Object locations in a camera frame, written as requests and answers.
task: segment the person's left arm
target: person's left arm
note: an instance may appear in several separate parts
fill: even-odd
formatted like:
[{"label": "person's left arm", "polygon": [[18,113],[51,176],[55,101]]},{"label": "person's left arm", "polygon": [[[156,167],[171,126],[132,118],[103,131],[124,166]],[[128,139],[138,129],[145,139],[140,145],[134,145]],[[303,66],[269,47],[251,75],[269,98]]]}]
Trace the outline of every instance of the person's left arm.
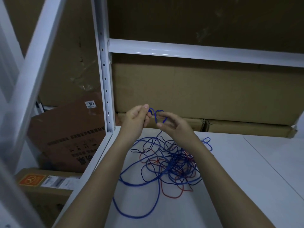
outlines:
[{"label": "person's left arm", "polygon": [[127,152],[151,117],[148,109],[148,104],[139,105],[126,113],[113,145],[63,214],[56,228],[104,227]]}]

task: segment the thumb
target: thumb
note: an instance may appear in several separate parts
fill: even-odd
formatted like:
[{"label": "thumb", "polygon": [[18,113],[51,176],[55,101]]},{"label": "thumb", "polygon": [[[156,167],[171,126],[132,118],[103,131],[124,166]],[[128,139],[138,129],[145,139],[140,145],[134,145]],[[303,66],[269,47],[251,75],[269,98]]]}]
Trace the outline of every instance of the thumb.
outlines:
[{"label": "thumb", "polygon": [[161,130],[164,131],[166,134],[168,134],[170,137],[173,136],[174,129],[171,129],[169,126],[163,123],[157,123],[157,127]]},{"label": "thumb", "polygon": [[145,119],[146,118],[146,115],[148,113],[148,109],[149,109],[149,105],[148,104],[145,104],[141,107],[140,111],[139,111],[139,114],[138,114],[138,117],[140,119]]}]

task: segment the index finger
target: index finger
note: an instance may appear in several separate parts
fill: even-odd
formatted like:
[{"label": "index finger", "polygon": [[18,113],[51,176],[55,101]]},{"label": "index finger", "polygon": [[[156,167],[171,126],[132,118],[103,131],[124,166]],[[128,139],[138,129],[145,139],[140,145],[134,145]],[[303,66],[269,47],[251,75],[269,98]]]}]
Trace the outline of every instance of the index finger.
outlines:
[{"label": "index finger", "polygon": [[180,116],[170,113],[170,112],[162,111],[162,112],[159,112],[158,115],[171,119],[176,125],[178,125],[180,123],[180,121],[182,120],[182,118]]}]

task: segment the orange sticker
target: orange sticker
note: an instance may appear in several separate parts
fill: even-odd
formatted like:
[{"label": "orange sticker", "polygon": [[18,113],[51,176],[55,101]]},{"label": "orange sticker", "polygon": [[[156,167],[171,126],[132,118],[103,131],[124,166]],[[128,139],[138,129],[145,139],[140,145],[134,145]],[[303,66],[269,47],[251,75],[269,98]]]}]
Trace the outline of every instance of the orange sticker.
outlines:
[{"label": "orange sticker", "polygon": [[24,186],[38,186],[39,183],[46,177],[46,175],[27,174],[19,182],[19,185]]}]

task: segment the reddish-brown cardboard box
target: reddish-brown cardboard box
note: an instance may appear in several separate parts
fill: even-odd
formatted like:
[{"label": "reddish-brown cardboard box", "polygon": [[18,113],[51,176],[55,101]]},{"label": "reddish-brown cardboard box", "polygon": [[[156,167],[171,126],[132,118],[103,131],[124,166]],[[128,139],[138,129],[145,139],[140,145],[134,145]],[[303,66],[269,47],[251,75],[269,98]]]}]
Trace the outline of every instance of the reddish-brown cardboard box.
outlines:
[{"label": "reddish-brown cardboard box", "polygon": [[94,92],[33,117],[28,136],[55,170],[83,173],[105,137],[104,126],[102,96]]}]

